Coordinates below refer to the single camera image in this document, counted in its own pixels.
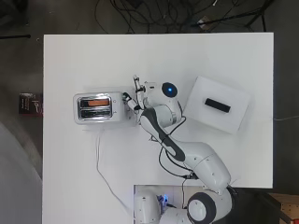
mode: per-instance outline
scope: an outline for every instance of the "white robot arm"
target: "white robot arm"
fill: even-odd
[[[206,186],[203,191],[194,194],[189,199],[187,210],[168,208],[163,213],[160,224],[181,223],[182,220],[184,223],[209,224],[225,217],[232,209],[232,197],[227,189],[231,176],[220,157],[208,144],[180,142],[164,129],[179,123],[182,118],[176,86],[168,82],[163,85],[146,82],[145,86],[142,86],[136,76],[134,76],[134,81],[138,105],[132,104],[128,97],[126,101],[133,110],[139,108],[143,110],[140,116],[143,129],[150,133],[175,160],[182,161],[189,166]],[[150,211],[157,210],[153,208],[155,206],[152,204],[153,196],[149,195],[151,194],[144,192],[144,195],[135,196],[137,223],[159,223],[149,222],[150,218],[145,217],[149,214],[150,207]]]

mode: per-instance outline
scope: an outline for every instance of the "black rectangle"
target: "black rectangle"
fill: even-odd
[[[214,100],[209,99],[209,98],[206,99],[205,105],[211,106],[215,109],[219,109],[220,111],[225,112],[225,113],[230,112],[230,109],[231,109],[230,106],[224,105],[222,103],[219,103],[219,102],[214,101]]]

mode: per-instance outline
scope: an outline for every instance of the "blue light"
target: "blue light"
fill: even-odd
[[[168,202],[168,196],[166,194],[164,195],[164,202]]]

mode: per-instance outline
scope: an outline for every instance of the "white box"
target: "white box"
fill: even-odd
[[[212,99],[230,106],[228,113],[205,104]],[[249,105],[250,96],[214,80],[198,77],[184,109],[184,115],[227,133],[237,133]]]

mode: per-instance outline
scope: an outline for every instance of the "white table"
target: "white table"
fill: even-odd
[[[187,120],[174,136],[214,147],[233,186],[272,188],[273,34],[46,35],[44,224],[132,223],[96,172],[98,132],[75,123],[73,96],[133,86],[133,74],[141,81],[174,83],[182,105],[199,75],[248,92],[252,101],[238,134]],[[133,185],[181,185],[159,166],[160,148],[149,137],[141,127],[101,136],[100,169],[130,207]]]

